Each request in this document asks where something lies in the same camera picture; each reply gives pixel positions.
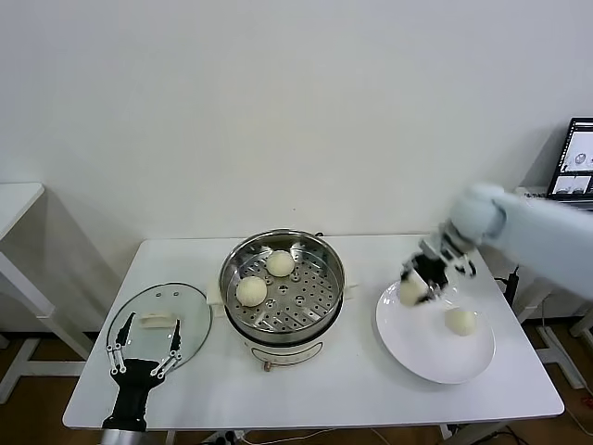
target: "robotic arm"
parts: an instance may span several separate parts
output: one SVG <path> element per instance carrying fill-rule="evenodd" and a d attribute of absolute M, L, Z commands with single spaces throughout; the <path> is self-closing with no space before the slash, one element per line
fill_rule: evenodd
<path fill-rule="evenodd" d="M 404 264 L 402 286 L 414 290 L 416 303 L 438 297 L 448 285 L 445 270 L 450 266 L 476 274 L 467 254 L 482 244 L 593 300 L 593 216 L 487 184 L 462 194 L 449 220 L 421 241 L 422 253 Z"/>

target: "white plate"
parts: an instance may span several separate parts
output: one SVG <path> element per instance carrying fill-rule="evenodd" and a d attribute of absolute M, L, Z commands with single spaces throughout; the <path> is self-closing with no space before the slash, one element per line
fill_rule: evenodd
<path fill-rule="evenodd" d="M 442 298 L 409 308 L 399 302 L 399 282 L 377 304 L 379 335 L 391 354 L 420 377 L 437 383 L 467 382 L 488 367 L 494 357 L 492 328 L 477 313 L 473 334 L 460 337 L 445 326 L 445 311 L 457 307 Z"/>

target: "laptop screen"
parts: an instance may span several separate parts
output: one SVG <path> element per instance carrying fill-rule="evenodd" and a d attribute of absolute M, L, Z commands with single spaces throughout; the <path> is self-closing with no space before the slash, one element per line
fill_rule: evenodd
<path fill-rule="evenodd" d="M 548 198 L 562 201 L 593 198 L 593 118 L 571 120 Z"/>

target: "cable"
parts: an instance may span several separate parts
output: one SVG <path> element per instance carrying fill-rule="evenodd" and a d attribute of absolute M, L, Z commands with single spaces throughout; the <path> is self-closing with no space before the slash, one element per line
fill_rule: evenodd
<path fill-rule="evenodd" d="M 380 439 L 380 440 L 382 440 L 382 441 L 383 441 L 383 442 L 384 442 L 386 445 L 391 445 L 391 444 L 389 443 L 389 440 L 387 440 L 386 438 L 384 438 L 384 437 L 383 437 L 383 435 L 381 435 L 381 434 L 379 433 L 379 431 L 377 431 L 377 430 L 376 430 L 376 429 L 374 429 L 374 428 L 371 428 L 371 431 L 372 431 L 374 434 L 376 434 L 377 436 L 379 436 L 379 439 Z"/>
<path fill-rule="evenodd" d="M 546 300 L 547 299 L 548 299 L 548 297 L 545 297 L 544 300 L 541 302 L 541 327 L 543 327 L 544 329 L 546 329 L 546 315 L 545 315 L 545 310 L 546 310 Z M 587 390 L 587 392 L 589 393 L 589 395 L 591 397 L 593 397 L 593 392 L 591 392 L 591 389 L 589 388 L 589 385 L 587 384 L 586 380 L 579 373 L 578 368 L 576 367 L 576 364 L 574 364 L 573 359 L 571 359 L 571 356 L 568 355 L 568 352 L 566 352 L 566 350 L 564 350 L 564 346 L 560 343 L 559 340 L 556 341 L 556 338 L 551 337 L 551 336 L 548 336 L 548 338 L 556 345 L 556 347 L 560 350 L 560 352 L 562 353 L 562 355 L 564 357 L 566 357 L 566 359 L 568 360 L 568 362 L 576 370 L 577 377 L 579 377 L 579 380 L 581 380 L 581 383 L 583 384 L 583 386 L 585 387 L 585 389 Z M 581 428 L 581 431 L 583 431 L 585 434 L 587 434 L 590 438 L 593 438 L 593 433 L 587 431 L 587 429 L 578 421 L 578 419 L 573 414 L 573 412 L 571 410 L 569 410 L 566 405 L 564 405 L 564 408 L 566 408 L 566 412 L 573 418 L 574 422 L 578 425 L 578 427 Z"/>
<path fill-rule="evenodd" d="M 507 429 L 511 432 L 511 435 L 515 438 L 515 441 L 519 445 L 529 445 L 529 442 L 527 440 L 523 439 L 522 437 L 520 437 L 519 435 L 517 435 L 517 433 L 515 433 L 510 426 L 507 425 Z"/>
<path fill-rule="evenodd" d="M 489 440 L 496 439 L 499 436 L 512 436 L 517 442 L 517 445 L 529 445 L 529 442 L 523 438 L 520 438 L 516 434 L 510 433 L 509 431 L 497 431 L 496 433 L 492 433 L 485 438 L 479 439 L 478 441 L 474 442 L 472 445 L 478 445 L 479 443 L 488 442 Z"/>
<path fill-rule="evenodd" d="M 302 439 L 308 439 L 308 438 L 312 438 L 313 436 L 317 436 L 318 434 L 321 433 L 328 433 L 330 431 L 336 431 L 337 428 L 331 428 L 331 429 L 322 429 L 321 431 L 317 431 L 313 434 L 309 434 L 308 436 L 302 436 L 300 438 L 288 438 L 288 439 L 278 439 L 278 440 L 272 440 L 270 442 L 250 442 L 249 440 L 247 440 L 246 438 L 242 438 L 241 440 L 244 443 L 247 443 L 248 445 L 271 445 L 272 443 L 280 443 L 280 442 L 287 442 L 289 440 L 302 440 Z"/>

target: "floor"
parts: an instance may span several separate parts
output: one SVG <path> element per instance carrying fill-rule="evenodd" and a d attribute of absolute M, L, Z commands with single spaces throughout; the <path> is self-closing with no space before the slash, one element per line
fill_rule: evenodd
<path fill-rule="evenodd" d="M 553 324 L 554 331 L 564 347 L 569 351 L 581 373 L 593 387 L 593 352 L 587 350 L 580 340 L 570 337 L 566 325 Z M 543 343 L 532 326 L 526 328 L 527 335 L 536 348 Z M 7 350 L 0 350 L 0 375 L 10 365 L 19 349 L 21 341 L 14 340 Z M 34 360 L 78 360 L 76 354 L 59 340 L 43 340 L 33 356 Z M 546 367 L 556 388 L 562 395 L 565 405 L 593 431 L 593 409 L 588 408 L 582 399 L 585 390 L 571 389 L 556 365 Z M 69 396 L 76 385 L 72 377 L 26 377 L 19 384 L 5 405 L 0 405 L 0 443 L 10 445 L 95 445 L 99 443 L 97 431 L 70 430 L 62 425 L 62 414 L 68 404 Z M 593 438 L 586 436 L 574 421 L 564 413 L 560 417 L 542 420 L 514 422 L 515 433 L 530 445 L 551 445 L 570 443 L 571 445 L 593 444 Z M 436 426 L 379 428 L 385 439 L 393 445 L 436 444 L 440 433 Z M 267 431 L 251 432 L 250 442 L 263 442 L 277 439 L 304 436 L 312 431 Z M 208 436 L 205 432 L 178 433 L 176 445 L 197 445 Z M 164 433 L 155 433 L 155 438 L 164 443 Z M 294 440 L 289 443 L 303 445 L 380 445 L 382 440 L 370 429 L 348 429 L 331 431 L 310 439 Z M 487 445 L 515 444 L 513 437 L 504 435 L 492 438 Z"/>

